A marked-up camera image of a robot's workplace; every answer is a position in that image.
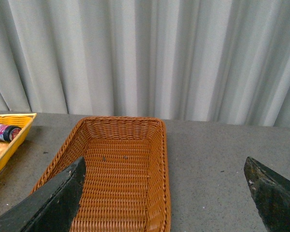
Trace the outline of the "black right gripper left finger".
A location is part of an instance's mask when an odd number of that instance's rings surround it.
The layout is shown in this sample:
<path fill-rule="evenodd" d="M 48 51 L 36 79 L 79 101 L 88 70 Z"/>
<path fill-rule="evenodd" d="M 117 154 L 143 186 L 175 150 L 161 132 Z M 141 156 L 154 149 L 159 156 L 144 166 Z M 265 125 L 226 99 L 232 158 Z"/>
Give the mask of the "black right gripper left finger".
<path fill-rule="evenodd" d="M 68 232 L 86 176 L 83 157 L 0 216 L 0 232 Z"/>

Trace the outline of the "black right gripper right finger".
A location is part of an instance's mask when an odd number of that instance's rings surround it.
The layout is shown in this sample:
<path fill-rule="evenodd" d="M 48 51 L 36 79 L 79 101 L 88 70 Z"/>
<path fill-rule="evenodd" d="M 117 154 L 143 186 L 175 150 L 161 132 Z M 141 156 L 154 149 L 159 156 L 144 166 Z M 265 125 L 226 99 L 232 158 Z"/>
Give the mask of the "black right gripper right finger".
<path fill-rule="evenodd" d="M 290 181 L 252 157 L 244 174 L 267 231 L 290 232 Z"/>

